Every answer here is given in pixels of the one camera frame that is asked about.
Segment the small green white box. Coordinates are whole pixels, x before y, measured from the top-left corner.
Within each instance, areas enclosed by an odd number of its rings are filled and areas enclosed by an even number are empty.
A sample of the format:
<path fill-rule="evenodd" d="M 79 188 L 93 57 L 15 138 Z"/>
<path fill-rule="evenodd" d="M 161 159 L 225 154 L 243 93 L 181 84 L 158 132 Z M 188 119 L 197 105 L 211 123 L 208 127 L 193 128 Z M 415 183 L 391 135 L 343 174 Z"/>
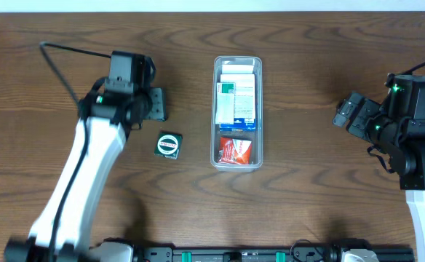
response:
<path fill-rule="evenodd" d="M 234 123 L 235 83 L 217 83 L 216 95 L 216 124 Z"/>

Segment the green Zam-Buk box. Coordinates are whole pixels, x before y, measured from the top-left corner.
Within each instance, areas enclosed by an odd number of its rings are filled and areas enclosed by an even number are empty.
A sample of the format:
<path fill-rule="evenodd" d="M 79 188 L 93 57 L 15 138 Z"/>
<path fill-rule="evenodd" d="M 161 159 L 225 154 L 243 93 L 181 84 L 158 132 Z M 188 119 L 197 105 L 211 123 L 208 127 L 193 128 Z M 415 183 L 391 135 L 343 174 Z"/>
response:
<path fill-rule="evenodd" d="M 167 159 L 177 159 L 180 155 L 180 148 L 183 136 L 178 133 L 160 132 L 156 141 L 154 154 Z"/>

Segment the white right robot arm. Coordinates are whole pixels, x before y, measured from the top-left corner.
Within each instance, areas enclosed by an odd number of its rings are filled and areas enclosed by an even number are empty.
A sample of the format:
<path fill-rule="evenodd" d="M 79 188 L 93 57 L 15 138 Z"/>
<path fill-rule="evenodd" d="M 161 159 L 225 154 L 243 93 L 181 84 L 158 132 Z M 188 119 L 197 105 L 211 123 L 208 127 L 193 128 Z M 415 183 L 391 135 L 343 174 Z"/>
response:
<path fill-rule="evenodd" d="M 383 103 L 353 92 L 337 107 L 333 124 L 369 142 L 369 155 L 389 156 L 381 165 L 400 177 L 413 220 L 417 259 L 425 261 L 425 92 L 392 89 Z"/>

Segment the red Panadol box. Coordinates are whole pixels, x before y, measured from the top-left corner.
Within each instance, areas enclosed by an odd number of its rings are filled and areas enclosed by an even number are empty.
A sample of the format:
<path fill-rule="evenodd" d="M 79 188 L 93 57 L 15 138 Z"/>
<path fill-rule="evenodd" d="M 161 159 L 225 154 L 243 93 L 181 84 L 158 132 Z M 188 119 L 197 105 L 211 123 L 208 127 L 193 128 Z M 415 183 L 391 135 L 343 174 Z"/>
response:
<path fill-rule="evenodd" d="M 249 164 L 251 149 L 251 140 L 221 137 L 218 162 L 226 164 Z"/>

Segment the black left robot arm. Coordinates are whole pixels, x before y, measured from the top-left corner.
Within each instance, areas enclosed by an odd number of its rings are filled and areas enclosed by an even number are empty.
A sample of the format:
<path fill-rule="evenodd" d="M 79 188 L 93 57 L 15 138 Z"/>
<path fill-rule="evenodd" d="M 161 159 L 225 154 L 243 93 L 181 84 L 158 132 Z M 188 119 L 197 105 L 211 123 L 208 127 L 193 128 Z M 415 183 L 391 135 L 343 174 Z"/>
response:
<path fill-rule="evenodd" d="M 27 240 L 8 241 L 5 261 L 144 261 L 143 248 L 124 239 L 90 245 L 95 211 L 129 133 L 121 123 L 90 116 L 106 98 L 92 90 L 80 100 L 74 144 L 55 190 Z"/>

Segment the blue white medicine box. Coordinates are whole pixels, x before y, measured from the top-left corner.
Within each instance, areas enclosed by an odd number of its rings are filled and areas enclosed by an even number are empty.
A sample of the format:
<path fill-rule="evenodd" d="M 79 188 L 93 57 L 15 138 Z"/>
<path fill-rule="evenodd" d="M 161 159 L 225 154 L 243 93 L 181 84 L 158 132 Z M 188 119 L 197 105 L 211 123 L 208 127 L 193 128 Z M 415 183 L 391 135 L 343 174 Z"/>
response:
<path fill-rule="evenodd" d="M 253 74 L 221 74 L 219 82 L 235 83 L 234 123 L 218 124 L 220 131 L 254 131 L 256 128 L 255 76 Z"/>

